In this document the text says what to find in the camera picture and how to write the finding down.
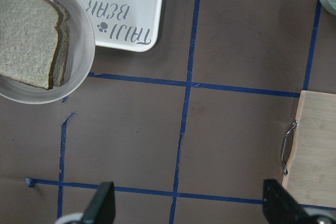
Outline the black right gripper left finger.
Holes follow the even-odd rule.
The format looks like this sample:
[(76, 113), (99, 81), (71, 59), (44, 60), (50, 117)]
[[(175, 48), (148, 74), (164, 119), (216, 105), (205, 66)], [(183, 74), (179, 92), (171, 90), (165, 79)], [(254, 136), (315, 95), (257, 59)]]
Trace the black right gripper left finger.
[(116, 216), (113, 182), (103, 182), (81, 217), (81, 223), (114, 223)]

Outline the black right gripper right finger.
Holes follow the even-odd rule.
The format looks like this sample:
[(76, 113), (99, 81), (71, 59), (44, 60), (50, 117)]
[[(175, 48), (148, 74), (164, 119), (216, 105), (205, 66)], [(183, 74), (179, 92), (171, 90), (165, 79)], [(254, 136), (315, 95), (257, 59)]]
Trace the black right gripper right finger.
[(276, 179), (263, 182), (263, 214), (270, 224), (315, 223)]

